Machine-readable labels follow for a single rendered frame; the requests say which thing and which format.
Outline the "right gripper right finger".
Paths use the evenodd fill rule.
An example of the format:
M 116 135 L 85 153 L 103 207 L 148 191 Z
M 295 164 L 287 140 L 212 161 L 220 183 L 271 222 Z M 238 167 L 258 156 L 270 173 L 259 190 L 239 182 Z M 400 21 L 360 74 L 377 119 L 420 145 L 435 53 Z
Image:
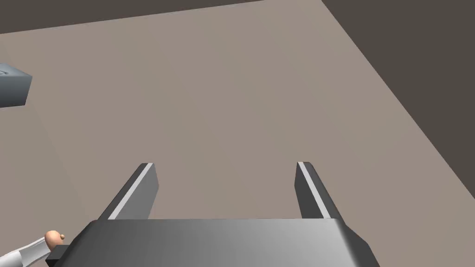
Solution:
M 302 218 L 341 220 L 340 212 L 310 162 L 296 165 L 295 193 Z

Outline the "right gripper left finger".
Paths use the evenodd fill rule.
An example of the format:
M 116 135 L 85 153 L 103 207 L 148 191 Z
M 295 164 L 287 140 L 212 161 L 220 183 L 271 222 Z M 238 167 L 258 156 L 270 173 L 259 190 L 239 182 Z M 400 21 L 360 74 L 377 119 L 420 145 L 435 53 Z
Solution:
M 154 163 L 140 164 L 99 220 L 146 220 L 159 189 Z

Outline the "white bottle with tan stopper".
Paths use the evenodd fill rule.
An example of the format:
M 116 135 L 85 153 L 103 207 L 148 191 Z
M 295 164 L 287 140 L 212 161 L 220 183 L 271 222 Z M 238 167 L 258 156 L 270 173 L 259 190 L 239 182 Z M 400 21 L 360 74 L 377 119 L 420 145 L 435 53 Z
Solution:
M 30 267 L 63 245 L 65 236 L 55 230 L 47 231 L 41 239 L 0 257 L 0 267 Z

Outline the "grey box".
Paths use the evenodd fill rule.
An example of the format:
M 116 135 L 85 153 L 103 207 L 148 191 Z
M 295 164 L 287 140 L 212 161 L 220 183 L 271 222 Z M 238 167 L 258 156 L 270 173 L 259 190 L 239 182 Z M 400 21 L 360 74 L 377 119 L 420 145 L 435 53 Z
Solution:
M 31 75 L 0 63 L 0 108 L 24 106 L 31 83 Z

